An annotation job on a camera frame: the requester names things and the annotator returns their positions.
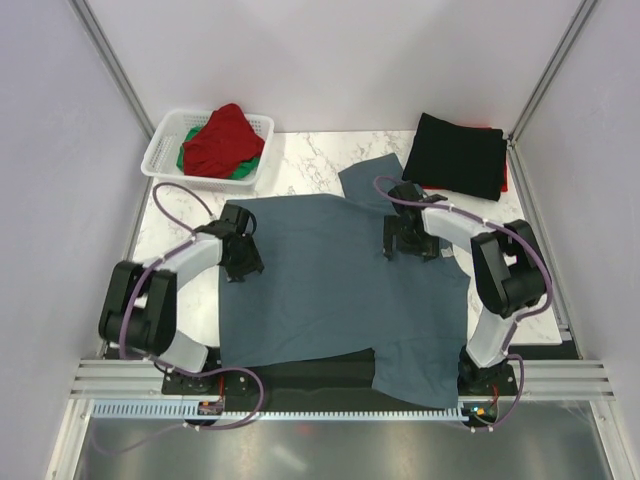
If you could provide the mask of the blue-grey t shirt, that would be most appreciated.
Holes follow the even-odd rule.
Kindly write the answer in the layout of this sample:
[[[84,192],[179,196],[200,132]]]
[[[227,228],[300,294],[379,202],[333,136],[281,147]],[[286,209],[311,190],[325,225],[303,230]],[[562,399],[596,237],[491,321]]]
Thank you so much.
[[[219,337],[226,367],[259,367],[370,349],[375,390],[424,407],[458,401],[470,279],[447,243],[438,257],[383,254],[391,203],[379,176],[399,177],[389,154],[341,171],[342,194],[243,199],[258,221],[264,264],[221,281]]]

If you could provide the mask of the white plastic basket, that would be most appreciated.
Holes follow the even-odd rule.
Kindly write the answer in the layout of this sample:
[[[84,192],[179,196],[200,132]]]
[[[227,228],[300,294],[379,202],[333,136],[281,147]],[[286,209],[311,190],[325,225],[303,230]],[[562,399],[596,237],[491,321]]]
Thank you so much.
[[[156,129],[141,171],[192,189],[248,193],[266,168],[273,134],[271,118],[246,114],[236,104],[173,110]]]

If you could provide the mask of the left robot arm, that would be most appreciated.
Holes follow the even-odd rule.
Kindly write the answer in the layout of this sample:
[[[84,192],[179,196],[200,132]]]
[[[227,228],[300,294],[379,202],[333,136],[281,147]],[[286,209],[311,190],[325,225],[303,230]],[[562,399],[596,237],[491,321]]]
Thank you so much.
[[[255,215],[226,205],[217,220],[199,226],[182,244],[144,263],[121,261],[112,271],[98,324],[99,336],[118,346],[185,372],[185,382],[208,393],[219,382],[209,348],[177,327],[178,292],[202,272],[222,269],[230,282],[242,282],[264,265],[253,235]]]

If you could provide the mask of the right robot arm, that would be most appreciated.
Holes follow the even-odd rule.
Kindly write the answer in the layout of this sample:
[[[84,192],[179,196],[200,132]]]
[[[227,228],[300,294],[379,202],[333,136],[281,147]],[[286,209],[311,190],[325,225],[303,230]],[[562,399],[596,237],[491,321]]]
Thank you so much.
[[[420,193],[410,182],[385,192],[374,188],[396,211],[384,220],[383,253],[395,250],[429,261],[439,240],[469,253],[475,289],[482,304],[478,323],[458,363],[461,393],[481,393],[506,374],[508,350],[520,322],[550,307],[552,280],[531,225],[505,224],[454,206],[440,194]]]

